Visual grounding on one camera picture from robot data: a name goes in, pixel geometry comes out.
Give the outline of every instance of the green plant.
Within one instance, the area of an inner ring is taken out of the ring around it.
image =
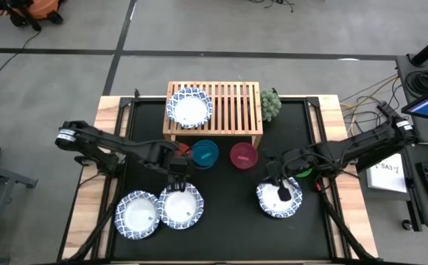
[[[274,88],[261,91],[261,102],[263,121],[269,122],[279,114],[282,103]]]

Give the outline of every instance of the concrete floor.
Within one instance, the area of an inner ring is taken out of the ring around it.
[[[395,55],[428,43],[428,0],[293,2],[294,13],[247,0],[138,0],[124,49]],[[68,1],[60,10],[65,23],[43,23],[28,47],[115,49],[128,5]],[[0,48],[18,48],[33,34],[0,17]],[[0,54],[0,65],[10,56]],[[109,55],[20,54],[0,73],[0,165],[39,179],[35,190],[16,188],[0,223],[0,257],[11,257],[12,264],[56,259],[80,167],[74,154],[53,142],[63,121],[94,120],[111,61]],[[282,94],[344,98],[395,72],[392,61],[122,57],[110,94],[131,95],[138,88],[163,95],[170,80],[254,80]],[[376,97],[388,101],[389,89]],[[404,105],[403,93],[396,95]],[[400,227],[408,218],[404,202],[365,201],[379,256],[428,264],[428,229]]]

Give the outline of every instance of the wooden dish rack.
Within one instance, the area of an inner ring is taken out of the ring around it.
[[[163,135],[176,136],[251,136],[258,147],[263,135],[259,82],[169,82],[166,103],[181,88],[199,88],[212,99],[213,112],[202,127],[185,129],[164,114]]]

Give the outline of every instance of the blue patterned plate rim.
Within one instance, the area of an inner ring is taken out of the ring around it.
[[[197,123],[193,124],[185,124],[183,122],[180,122],[176,120],[175,117],[175,108],[176,104],[186,97],[196,97],[200,99],[207,107],[207,115]],[[166,104],[166,113],[171,121],[178,122],[182,127],[184,128],[194,128],[204,125],[212,116],[213,107],[212,107],[212,99],[207,95],[207,93],[203,90],[200,90],[199,88],[182,88],[178,92],[176,92],[174,95],[169,98],[167,104]]]
[[[172,229],[182,230],[195,225],[204,212],[204,199],[200,196],[196,187],[191,183],[186,183],[186,190],[184,192],[189,192],[196,199],[196,212],[185,222],[176,222],[169,218],[166,209],[164,208],[166,200],[170,195],[170,193],[167,193],[166,189],[161,192],[160,198],[158,199],[157,209],[160,213],[160,220]]]
[[[299,187],[299,189],[297,189],[296,187],[292,187],[292,204],[290,206],[289,209],[285,210],[285,211],[274,211],[270,208],[268,208],[268,206],[264,203],[263,200],[263,190],[264,187],[266,185],[272,185],[269,183],[260,183],[257,187],[256,187],[256,196],[259,199],[259,205],[261,206],[262,210],[267,213],[268,215],[275,217],[275,218],[287,218],[287,217],[291,217],[295,214],[295,212],[297,211],[297,209],[301,206],[302,203],[302,190],[300,189],[299,183],[293,178],[293,177],[289,177],[289,181],[294,183],[295,186]]]
[[[155,220],[146,230],[143,231],[134,231],[131,230],[125,223],[124,215],[125,211],[127,210],[128,205],[135,201],[136,199],[146,199],[150,201],[153,206],[155,206]],[[160,214],[156,210],[156,203],[158,202],[158,199],[155,195],[150,194],[146,191],[132,191],[127,196],[123,197],[116,208],[116,216],[114,218],[114,224],[119,231],[125,238],[127,239],[133,239],[133,240],[139,240],[144,239],[147,236],[151,235],[153,232],[155,232],[156,228],[158,227],[158,224],[160,222]]]

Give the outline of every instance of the white plate with blue rim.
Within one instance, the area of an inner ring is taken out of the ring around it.
[[[158,200],[157,209],[164,224],[172,229],[182,230],[199,221],[204,212],[204,199],[191,183],[186,183],[184,192],[168,192],[164,189]]]
[[[171,96],[166,112],[184,128],[199,127],[212,116],[212,100],[199,88],[183,88]]]
[[[259,205],[265,213],[275,218],[287,218],[295,214],[302,203],[302,190],[293,177],[290,177],[289,181],[294,185],[283,180],[284,187],[291,194],[291,199],[286,202],[279,199],[278,186],[271,183],[260,183],[256,187],[256,196],[259,199]]]
[[[155,232],[160,222],[158,200],[145,191],[133,191],[122,198],[116,208],[114,224],[125,238],[139,240]]]

